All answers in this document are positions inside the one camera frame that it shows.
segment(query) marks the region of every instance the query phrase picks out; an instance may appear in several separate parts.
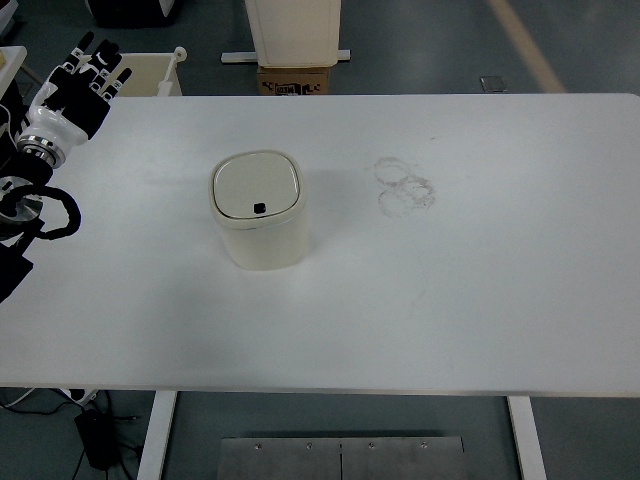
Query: cardboard box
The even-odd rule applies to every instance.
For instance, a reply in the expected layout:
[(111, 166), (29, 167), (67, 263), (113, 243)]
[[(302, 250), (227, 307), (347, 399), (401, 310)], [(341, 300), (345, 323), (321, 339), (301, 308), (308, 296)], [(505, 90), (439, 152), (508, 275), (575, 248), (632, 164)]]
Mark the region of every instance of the cardboard box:
[(329, 70), (329, 67), (258, 67), (258, 90), (261, 95), (326, 95)]

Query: gray floor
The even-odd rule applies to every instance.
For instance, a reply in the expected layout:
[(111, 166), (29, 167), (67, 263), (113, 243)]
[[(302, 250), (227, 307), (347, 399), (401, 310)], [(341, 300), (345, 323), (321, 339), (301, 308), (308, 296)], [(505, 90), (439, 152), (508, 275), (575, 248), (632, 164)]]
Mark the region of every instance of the gray floor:
[[(540, 93), (487, 3), (343, 0), (340, 48), (352, 60), (331, 72), (332, 94), (482, 93), (479, 77), (501, 75), (512, 93)], [(640, 94), (640, 4), (632, 0), (511, 0), (569, 92)], [(185, 95), (256, 95), (255, 65), (222, 65), (220, 54), (253, 50), (241, 0), (184, 0), (173, 25), (97, 29), (81, 0), (21, 2), (9, 43), (28, 49), (27, 64), (46, 76), (87, 29), (127, 52), (171, 52), (188, 59)], [(35, 87), (17, 77), (22, 88)], [(0, 390), (3, 403), (17, 389)], [(114, 392), (127, 442), (140, 442), (152, 395)], [(46, 410), (60, 400), (38, 391), (19, 408)], [(640, 403), (623, 399), (534, 399), (549, 479), (640, 477)], [(82, 446), (65, 406), (47, 417), (0, 411), (0, 480), (71, 478)], [(165, 478), (215, 478), (221, 438), (332, 434), (463, 436), (470, 478), (518, 478), (504, 399), (184, 393), (178, 400)], [(130, 471), (135, 457), (125, 461)], [(104, 478), (85, 461), (78, 478)], [(110, 478), (125, 478), (115, 468)]]

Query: metal plate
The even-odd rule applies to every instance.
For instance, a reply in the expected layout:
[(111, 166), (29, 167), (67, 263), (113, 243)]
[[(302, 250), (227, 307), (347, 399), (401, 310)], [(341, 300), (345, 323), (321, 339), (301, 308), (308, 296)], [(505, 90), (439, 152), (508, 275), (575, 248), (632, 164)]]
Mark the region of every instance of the metal plate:
[(342, 480), (464, 480), (460, 437), (342, 439)]
[(340, 480), (338, 438), (222, 440), (218, 480)]
[(465, 480), (460, 437), (224, 439), (218, 480)]

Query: black power adapter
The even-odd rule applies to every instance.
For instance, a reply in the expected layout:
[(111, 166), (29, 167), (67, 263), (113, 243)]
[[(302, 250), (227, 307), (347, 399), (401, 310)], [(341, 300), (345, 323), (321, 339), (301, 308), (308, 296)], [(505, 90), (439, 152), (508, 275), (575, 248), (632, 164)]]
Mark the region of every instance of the black power adapter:
[(89, 465), (97, 470), (106, 471), (120, 460), (118, 441), (109, 416), (96, 410), (85, 410), (75, 418), (76, 427)]

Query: white container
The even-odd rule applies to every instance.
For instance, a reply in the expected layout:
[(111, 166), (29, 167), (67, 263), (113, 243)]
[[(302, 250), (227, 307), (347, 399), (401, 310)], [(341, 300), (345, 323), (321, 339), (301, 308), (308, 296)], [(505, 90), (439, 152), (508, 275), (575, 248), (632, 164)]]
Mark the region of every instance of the white container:
[[(83, 56), (82, 62), (89, 58)], [(132, 74), (118, 93), (119, 97), (181, 97), (176, 68), (186, 59), (187, 51), (182, 47), (176, 47), (173, 53), (123, 53), (107, 84), (128, 67)]]
[(331, 67), (338, 62), (340, 0), (245, 0), (258, 64)]
[(227, 250), (242, 268), (273, 270), (304, 256), (307, 197), (290, 156), (263, 150), (223, 160), (211, 173), (209, 197)]

